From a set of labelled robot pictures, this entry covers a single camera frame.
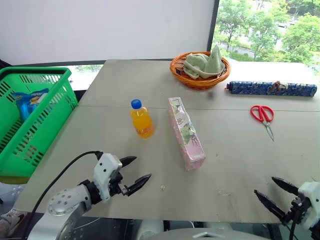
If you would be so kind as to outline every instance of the blue patterned tube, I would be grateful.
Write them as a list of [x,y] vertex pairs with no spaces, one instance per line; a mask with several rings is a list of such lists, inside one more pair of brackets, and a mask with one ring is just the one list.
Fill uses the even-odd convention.
[[258,82],[258,81],[231,81],[226,85],[232,94],[250,95],[278,95],[313,97],[317,91],[314,84]]

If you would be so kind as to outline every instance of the pink box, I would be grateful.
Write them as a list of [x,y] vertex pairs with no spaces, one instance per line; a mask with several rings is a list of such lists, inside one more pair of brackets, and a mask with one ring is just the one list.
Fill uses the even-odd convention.
[[169,98],[169,113],[171,126],[181,147],[185,169],[190,171],[200,168],[206,155],[180,97]]

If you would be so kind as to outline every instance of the wicker basket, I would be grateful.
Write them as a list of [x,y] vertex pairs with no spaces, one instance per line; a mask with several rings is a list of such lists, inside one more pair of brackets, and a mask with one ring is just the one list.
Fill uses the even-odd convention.
[[184,61],[186,60],[186,56],[189,54],[205,54],[210,56],[209,51],[192,51],[181,54],[174,58],[170,64],[170,71],[172,74],[183,84],[187,85],[189,88],[204,91],[207,89],[212,88],[213,86],[217,85],[218,83],[225,80],[230,74],[230,64],[224,57],[222,58],[222,62],[225,64],[225,68],[222,73],[211,76],[208,78],[198,77],[197,79],[191,78],[184,72]]

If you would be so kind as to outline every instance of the black cable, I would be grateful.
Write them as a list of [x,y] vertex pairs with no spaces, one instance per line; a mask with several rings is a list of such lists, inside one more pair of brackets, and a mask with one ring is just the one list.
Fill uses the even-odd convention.
[[49,186],[43,191],[43,193],[41,194],[41,196],[39,197],[38,201],[36,202],[36,204],[34,205],[34,208],[32,209],[32,212],[30,213],[29,215],[29,218],[27,220],[27,222],[25,223],[25,227],[24,227],[24,230],[23,230],[23,233],[22,233],[22,239],[25,239],[26,236],[27,236],[27,232],[28,232],[28,229],[29,229],[29,226],[31,224],[31,220],[32,218],[34,217],[35,213],[36,213],[36,210],[37,208],[39,207],[42,199],[45,197],[45,195],[47,194],[47,192],[49,191],[49,189],[58,181],[58,179],[62,176],[62,174],[65,173],[65,171],[68,170],[68,168],[74,164],[78,159],[82,158],[83,156],[85,155],[88,155],[88,154],[95,154],[97,156],[97,158],[100,158],[100,156],[102,155],[102,152],[101,151],[87,151],[87,152],[84,152],[82,154],[80,154],[79,156],[77,156],[75,159],[73,159],[67,166],[65,166],[65,168],[59,173],[59,175],[49,184]]
[[289,240],[294,240],[294,235],[295,235],[295,228],[296,228],[296,224],[298,221],[298,218],[300,217],[300,211],[297,210],[294,214],[294,218],[292,221],[292,225],[291,225],[291,229],[290,229],[290,236],[289,236]]
[[296,235],[294,235],[293,234],[293,236],[294,236],[294,238],[296,239],[296,240],[299,240],[299,238],[297,238],[297,236]]

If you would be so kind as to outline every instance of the white wall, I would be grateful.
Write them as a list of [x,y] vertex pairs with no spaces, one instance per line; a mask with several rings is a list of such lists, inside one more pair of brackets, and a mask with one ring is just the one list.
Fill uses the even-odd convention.
[[213,2],[0,0],[0,59],[19,65],[205,51]]

